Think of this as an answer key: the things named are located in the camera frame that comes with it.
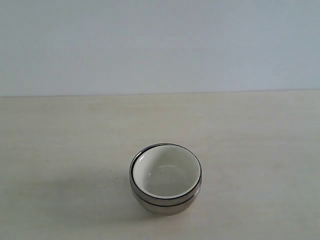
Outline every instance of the table surface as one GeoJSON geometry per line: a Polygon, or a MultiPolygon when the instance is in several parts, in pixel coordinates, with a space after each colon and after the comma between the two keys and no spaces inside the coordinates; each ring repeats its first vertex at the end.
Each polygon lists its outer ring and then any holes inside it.
{"type": "Polygon", "coordinates": [[[1,240],[319,240],[320,91],[0,98],[1,240]],[[203,167],[154,216],[129,165],[161,142],[203,167]]]}

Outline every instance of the silver bowl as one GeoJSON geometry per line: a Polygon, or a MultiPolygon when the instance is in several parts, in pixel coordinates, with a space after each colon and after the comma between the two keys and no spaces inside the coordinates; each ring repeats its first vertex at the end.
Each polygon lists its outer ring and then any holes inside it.
{"type": "Polygon", "coordinates": [[[148,211],[175,215],[197,198],[202,169],[197,157],[183,146],[158,143],[141,150],[132,160],[133,195],[148,211]]]}

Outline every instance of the white wall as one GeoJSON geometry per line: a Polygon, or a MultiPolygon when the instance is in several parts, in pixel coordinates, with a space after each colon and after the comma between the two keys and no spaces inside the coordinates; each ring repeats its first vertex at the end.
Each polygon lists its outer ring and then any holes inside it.
{"type": "Polygon", "coordinates": [[[0,96],[320,88],[320,0],[1,0],[0,96]]]}

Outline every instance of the bowl rim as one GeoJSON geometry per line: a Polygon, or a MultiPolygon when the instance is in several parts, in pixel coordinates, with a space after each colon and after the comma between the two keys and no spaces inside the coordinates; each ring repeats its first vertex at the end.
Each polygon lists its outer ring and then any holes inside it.
{"type": "Polygon", "coordinates": [[[133,160],[131,161],[131,164],[130,164],[130,168],[129,168],[129,175],[130,175],[130,182],[132,184],[134,184],[134,186],[141,192],[143,193],[144,195],[148,196],[149,198],[152,198],[152,199],[155,199],[155,200],[162,200],[162,201],[169,201],[169,200],[176,200],[176,199],[180,199],[180,198],[183,198],[185,197],[186,195],[188,195],[189,193],[193,192],[196,188],[199,187],[199,183],[202,182],[202,166],[200,164],[200,161],[199,159],[197,158],[197,156],[191,152],[189,149],[187,149],[186,147],[184,146],[181,146],[181,145],[178,145],[178,144],[174,144],[174,143],[156,143],[156,144],[152,144],[152,145],[149,145],[145,148],[143,148],[141,151],[139,151],[135,157],[133,158],[133,160]],[[161,196],[156,196],[154,194],[150,195],[149,192],[147,191],[144,191],[142,190],[136,183],[135,181],[135,178],[134,178],[134,174],[133,174],[133,170],[134,170],[134,166],[137,162],[137,160],[139,159],[139,157],[144,154],[145,152],[149,151],[150,149],[153,149],[153,148],[156,148],[156,147],[160,147],[160,146],[173,146],[173,147],[178,147],[178,148],[182,148],[186,151],[188,151],[189,153],[191,153],[193,155],[193,157],[196,159],[198,165],[199,165],[199,177],[196,181],[196,183],[194,184],[194,186],[192,188],[190,188],[188,191],[186,192],[183,192],[183,194],[180,194],[180,195],[174,195],[172,197],[161,197],[161,196]]]}

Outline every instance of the bowl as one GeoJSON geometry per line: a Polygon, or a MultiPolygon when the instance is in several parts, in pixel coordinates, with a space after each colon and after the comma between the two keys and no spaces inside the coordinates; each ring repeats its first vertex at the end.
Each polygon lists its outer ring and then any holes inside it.
{"type": "Polygon", "coordinates": [[[197,198],[202,169],[197,157],[187,148],[158,143],[141,150],[129,169],[133,195],[148,211],[175,215],[197,198]]]}

